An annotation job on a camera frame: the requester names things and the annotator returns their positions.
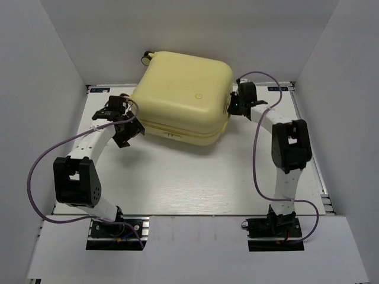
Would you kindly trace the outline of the yellow suitcase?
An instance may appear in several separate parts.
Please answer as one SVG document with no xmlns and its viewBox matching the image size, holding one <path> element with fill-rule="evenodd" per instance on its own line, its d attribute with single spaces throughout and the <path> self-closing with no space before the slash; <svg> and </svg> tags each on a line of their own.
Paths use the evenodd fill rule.
<svg viewBox="0 0 379 284">
<path fill-rule="evenodd" d="M 215 143 L 230 118 L 231 67 L 169 51 L 147 51 L 142 63 L 147 69 L 131 98 L 146 132 L 198 146 Z"/>
</svg>

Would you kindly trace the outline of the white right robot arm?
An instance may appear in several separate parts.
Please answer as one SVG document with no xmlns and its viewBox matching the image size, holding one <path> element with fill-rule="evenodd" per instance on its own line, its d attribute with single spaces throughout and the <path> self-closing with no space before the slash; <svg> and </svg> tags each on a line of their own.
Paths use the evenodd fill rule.
<svg viewBox="0 0 379 284">
<path fill-rule="evenodd" d="M 257 123 L 254 151 L 260 128 L 271 134 L 271 158 L 277 175 L 274 196 L 265 198 L 271 202 L 266 225 L 271 234 L 283 235 L 294 224 L 298 181 L 312 157 L 307 123 L 305 120 L 292 120 L 267 102 L 258 100 L 256 86 L 252 82 L 238 81 L 237 90 L 231 93 L 228 113 L 243 115 Z"/>
</svg>

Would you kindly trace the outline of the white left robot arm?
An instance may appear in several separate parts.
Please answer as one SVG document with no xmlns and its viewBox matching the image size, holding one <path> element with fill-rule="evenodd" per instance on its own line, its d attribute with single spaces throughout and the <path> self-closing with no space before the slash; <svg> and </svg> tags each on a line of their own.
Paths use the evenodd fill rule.
<svg viewBox="0 0 379 284">
<path fill-rule="evenodd" d="M 53 163 L 56 200 L 105 221 L 106 231 L 113 236 L 124 232 L 125 221 L 121 209 L 103 197 L 96 164 L 111 140 L 122 149 L 130 145 L 129 140 L 144 134 L 144 126 L 137 119 L 138 111 L 129 96 L 110 96 L 105 106 L 92 116 L 79 144 Z"/>
</svg>

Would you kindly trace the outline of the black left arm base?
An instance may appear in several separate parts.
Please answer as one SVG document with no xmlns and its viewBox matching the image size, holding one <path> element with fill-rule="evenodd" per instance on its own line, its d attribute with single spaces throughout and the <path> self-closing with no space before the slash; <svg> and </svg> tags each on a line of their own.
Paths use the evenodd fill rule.
<svg viewBox="0 0 379 284">
<path fill-rule="evenodd" d="M 145 246 L 149 234 L 149 218 L 125 218 Z M 135 233 L 126 225 L 110 225 L 99 221 L 91 221 L 88 238 L 86 241 L 87 251 L 142 251 Z"/>
</svg>

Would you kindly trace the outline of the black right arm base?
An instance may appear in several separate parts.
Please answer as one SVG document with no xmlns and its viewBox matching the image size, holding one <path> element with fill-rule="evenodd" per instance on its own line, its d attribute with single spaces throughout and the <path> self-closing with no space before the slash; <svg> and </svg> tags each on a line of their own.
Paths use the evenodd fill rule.
<svg viewBox="0 0 379 284">
<path fill-rule="evenodd" d="M 295 218 L 293 225 L 273 229 L 266 218 L 250 218 L 241 223 L 248 233 L 249 252 L 294 252 L 304 251 L 300 222 Z"/>
</svg>

